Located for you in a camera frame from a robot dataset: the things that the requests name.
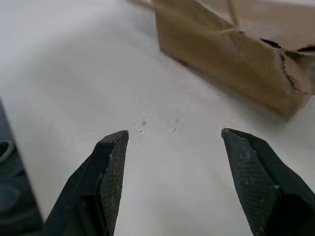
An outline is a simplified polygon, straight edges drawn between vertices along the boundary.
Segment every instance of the torn cardboard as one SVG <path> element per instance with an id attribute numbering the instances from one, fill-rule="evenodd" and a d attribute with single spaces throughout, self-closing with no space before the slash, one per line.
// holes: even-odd
<path id="1" fill-rule="evenodd" d="M 161 51 L 285 118 L 299 111 L 313 93 L 313 53 L 294 50 L 299 43 L 286 50 L 255 27 L 242 30 L 239 4 L 248 0 L 227 0 L 221 8 L 198 1 L 154 0 Z"/>

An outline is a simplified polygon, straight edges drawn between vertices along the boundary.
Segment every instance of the white tabletop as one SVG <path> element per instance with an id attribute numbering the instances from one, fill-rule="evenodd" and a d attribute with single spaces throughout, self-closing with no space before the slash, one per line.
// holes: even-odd
<path id="1" fill-rule="evenodd" d="M 123 0 L 4 1 L 0 94 L 43 217 L 104 136 L 129 130 L 116 236 L 250 236 L 221 128 L 265 139 L 315 191 L 315 99 L 290 122 L 158 49 Z"/>

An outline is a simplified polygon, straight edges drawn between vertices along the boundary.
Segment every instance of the cardboard box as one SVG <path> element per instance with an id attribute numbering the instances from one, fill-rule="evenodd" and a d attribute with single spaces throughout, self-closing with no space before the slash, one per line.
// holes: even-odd
<path id="1" fill-rule="evenodd" d="M 235 93 L 290 118 L 315 88 L 314 21 L 308 22 L 315 19 L 315 8 L 253 2 L 154 0 L 159 47 Z M 304 14 L 308 20 L 300 22 L 307 26 L 290 25 L 290 18 Z"/>

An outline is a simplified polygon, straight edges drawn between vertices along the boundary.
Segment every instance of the white table surface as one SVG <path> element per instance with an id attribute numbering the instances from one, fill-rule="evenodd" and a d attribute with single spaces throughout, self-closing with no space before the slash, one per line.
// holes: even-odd
<path id="1" fill-rule="evenodd" d="M 0 4 L 0 95 L 44 218 L 125 129 L 116 236 L 252 235 L 223 125 L 265 139 L 315 191 L 314 98 L 290 122 L 254 109 L 162 54 L 153 12 L 122 0 Z"/>

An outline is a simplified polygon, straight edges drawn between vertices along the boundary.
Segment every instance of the brown cardboard box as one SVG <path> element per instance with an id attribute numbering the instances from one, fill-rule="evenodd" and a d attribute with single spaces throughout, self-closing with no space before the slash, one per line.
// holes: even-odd
<path id="1" fill-rule="evenodd" d="M 311 23 L 291 28 L 288 20 L 303 17 L 304 11 L 309 20 L 315 19 L 315 8 L 259 4 L 253 6 L 252 0 L 154 0 L 159 47 L 235 93 L 290 118 L 314 91 L 315 33 L 307 34 Z M 272 17 L 278 13 L 281 17 Z M 278 33 L 268 31 L 275 27 Z"/>

